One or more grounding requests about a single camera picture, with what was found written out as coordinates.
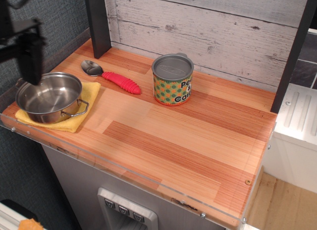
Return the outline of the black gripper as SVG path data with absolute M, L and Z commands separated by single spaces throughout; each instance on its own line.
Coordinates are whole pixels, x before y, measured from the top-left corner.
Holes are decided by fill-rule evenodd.
M 17 58 L 23 80 L 37 85 L 42 77 L 42 21 L 38 18 L 13 21 L 0 27 L 0 61 Z

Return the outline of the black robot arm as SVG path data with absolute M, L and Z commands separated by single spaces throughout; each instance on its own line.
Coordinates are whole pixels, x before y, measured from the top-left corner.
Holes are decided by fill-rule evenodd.
M 16 4 L 0 0 L 0 61 L 17 59 L 24 81 L 37 85 L 43 73 L 43 46 L 38 18 L 12 21 L 9 8 L 20 9 L 28 0 Z

